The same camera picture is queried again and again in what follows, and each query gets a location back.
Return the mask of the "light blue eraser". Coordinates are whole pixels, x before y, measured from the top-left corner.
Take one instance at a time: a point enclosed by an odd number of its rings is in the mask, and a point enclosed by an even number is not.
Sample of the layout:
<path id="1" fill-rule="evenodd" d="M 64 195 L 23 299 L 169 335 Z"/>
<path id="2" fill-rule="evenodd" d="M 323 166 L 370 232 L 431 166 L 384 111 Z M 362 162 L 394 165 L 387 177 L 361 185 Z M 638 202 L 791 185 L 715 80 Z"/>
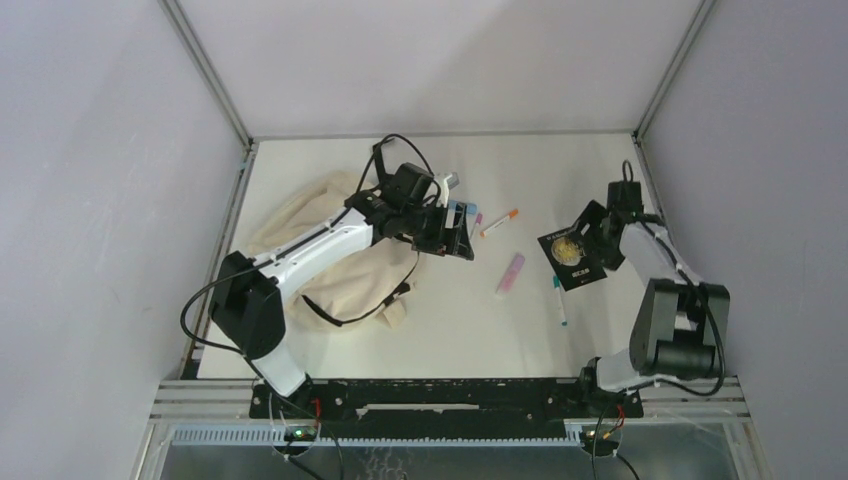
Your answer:
<path id="1" fill-rule="evenodd" d="M 449 207 L 455 210 L 456 212 L 464 211 L 466 215 L 476 215 L 478 212 L 478 208 L 475 203 L 450 200 Z"/>

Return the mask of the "black booklet with gold emblem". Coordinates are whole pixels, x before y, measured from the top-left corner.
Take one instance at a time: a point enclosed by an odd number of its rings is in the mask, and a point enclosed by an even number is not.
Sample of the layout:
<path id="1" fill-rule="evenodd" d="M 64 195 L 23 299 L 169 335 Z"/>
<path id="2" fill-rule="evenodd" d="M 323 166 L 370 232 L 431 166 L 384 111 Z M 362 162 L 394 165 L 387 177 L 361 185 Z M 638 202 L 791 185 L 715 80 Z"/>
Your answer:
<path id="1" fill-rule="evenodd" d="M 607 277 L 588 227 L 558 230 L 538 237 L 537 242 L 565 292 Z"/>

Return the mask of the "pink highlighter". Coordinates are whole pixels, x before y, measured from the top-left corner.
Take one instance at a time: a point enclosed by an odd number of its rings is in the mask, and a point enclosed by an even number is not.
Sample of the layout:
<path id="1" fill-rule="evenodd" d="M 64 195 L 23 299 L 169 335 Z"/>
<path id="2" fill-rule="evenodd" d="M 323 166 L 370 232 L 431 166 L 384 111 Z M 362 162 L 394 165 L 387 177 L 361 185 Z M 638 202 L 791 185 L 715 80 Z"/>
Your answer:
<path id="1" fill-rule="evenodd" d="M 498 283 L 498 286 L 496 288 L 496 294 L 498 296 L 504 296 L 511 291 L 515 281 L 517 280 L 518 276 L 520 275 L 520 272 L 521 272 L 521 270 L 524 266 L 524 263 L 525 263 L 524 255 L 521 254 L 521 253 L 516 253 L 514 255 L 513 259 L 511 260 L 507 270 L 505 271 L 504 275 L 502 276 L 502 278 L 500 279 L 500 281 Z"/>

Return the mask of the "orange marker pen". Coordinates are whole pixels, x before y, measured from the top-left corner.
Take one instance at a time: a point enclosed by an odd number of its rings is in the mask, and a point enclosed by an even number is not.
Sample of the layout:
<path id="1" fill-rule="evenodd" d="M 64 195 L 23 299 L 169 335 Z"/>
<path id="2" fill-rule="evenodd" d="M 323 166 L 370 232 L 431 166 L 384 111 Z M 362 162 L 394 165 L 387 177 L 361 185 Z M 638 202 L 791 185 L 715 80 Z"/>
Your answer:
<path id="1" fill-rule="evenodd" d="M 507 214 L 506 214 L 506 215 L 504 215 L 503 217 L 501 217 L 501 218 L 497 219 L 496 221 L 494 221 L 493 223 L 491 223 L 489 226 L 487 226 L 486 228 L 484 228 L 484 229 L 480 232 L 480 237 L 481 237 L 481 238 L 486 238 L 486 237 L 490 236 L 490 235 L 491 235 L 494 231 L 496 231 L 498 228 L 502 227 L 504 224 L 506 224 L 506 223 L 510 222 L 513 218 L 515 218 L 515 217 L 518 215 L 518 213 L 519 213 L 519 210 L 518 210 L 518 209 L 513 209 L 513 210 L 511 210 L 509 213 L 507 213 Z"/>

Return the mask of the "teal marker pen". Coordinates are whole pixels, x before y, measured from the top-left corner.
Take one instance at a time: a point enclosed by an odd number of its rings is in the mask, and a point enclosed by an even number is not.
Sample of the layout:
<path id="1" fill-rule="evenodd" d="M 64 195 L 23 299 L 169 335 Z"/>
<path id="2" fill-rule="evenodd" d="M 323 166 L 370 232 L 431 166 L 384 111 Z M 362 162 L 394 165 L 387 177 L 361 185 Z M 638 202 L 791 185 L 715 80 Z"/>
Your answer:
<path id="1" fill-rule="evenodd" d="M 565 311 L 565 303 L 563 299 L 563 290 L 560 279 L 557 275 L 552 276 L 552 285 L 553 285 L 553 296 L 555 299 L 555 305 L 557 307 L 557 312 L 560 320 L 560 324 L 562 326 L 567 326 L 568 321 L 566 317 Z"/>

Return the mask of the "beige canvas student bag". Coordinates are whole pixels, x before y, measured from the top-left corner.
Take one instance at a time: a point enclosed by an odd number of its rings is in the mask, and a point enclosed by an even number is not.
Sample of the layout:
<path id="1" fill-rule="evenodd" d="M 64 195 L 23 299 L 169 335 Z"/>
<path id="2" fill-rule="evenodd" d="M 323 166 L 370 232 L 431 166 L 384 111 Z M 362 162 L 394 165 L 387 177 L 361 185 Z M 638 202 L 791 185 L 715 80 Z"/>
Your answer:
<path id="1" fill-rule="evenodd" d="M 269 210 L 257 225 L 246 228 L 238 249 L 255 256 L 336 216 L 358 179 L 353 170 L 336 168 L 290 193 L 282 190 L 281 182 L 273 183 Z M 402 298 L 415 291 L 424 265 L 425 259 L 407 244 L 384 240 L 305 283 L 284 304 L 286 322 L 327 331 L 349 330 L 371 320 L 395 327 L 407 316 Z"/>

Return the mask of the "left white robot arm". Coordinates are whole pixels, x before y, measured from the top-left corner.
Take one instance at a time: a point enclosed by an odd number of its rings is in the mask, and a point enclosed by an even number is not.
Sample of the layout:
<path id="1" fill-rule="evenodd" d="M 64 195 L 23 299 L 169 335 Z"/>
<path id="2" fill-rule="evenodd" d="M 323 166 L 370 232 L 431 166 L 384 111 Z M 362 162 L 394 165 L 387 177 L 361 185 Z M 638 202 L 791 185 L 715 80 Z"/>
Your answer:
<path id="1" fill-rule="evenodd" d="M 467 261 L 475 254 L 467 205 L 452 202 L 455 173 L 433 175 L 412 163 L 381 173 L 372 189 L 358 190 L 343 207 L 286 244 L 254 258 L 228 254 L 212 292 L 209 315 L 232 349 L 274 392 L 290 417 L 305 414 L 313 394 L 308 375 L 285 341 L 285 302 L 303 285 L 344 258 L 392 239 L 423 254 Z"/>

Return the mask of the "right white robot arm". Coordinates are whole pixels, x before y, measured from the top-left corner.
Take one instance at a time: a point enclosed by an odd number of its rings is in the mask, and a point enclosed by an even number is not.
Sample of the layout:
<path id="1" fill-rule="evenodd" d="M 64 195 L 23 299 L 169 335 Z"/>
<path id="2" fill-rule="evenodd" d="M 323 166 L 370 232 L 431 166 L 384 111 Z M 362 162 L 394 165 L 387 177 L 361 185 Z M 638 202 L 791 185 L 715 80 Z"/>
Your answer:
<path id="1" fill-rule="evenodd" d="M 578 388 L 582 410 L 605 415 L 617 392 L 658 383 L 692 393 L 689 382 L 710 380 L 712 387 L 698 394 L 716 394 L 727 374 L 729 291 L 702 280 L 682 260 L 664 222 L 646 212 L 640 183 L 610 183 L 606 204 L 590 202 L 575 226 L 591 266 L 607 273 L 629 262 L 644 287 L 628 346 L 596 358 L 595 378 Z"/>

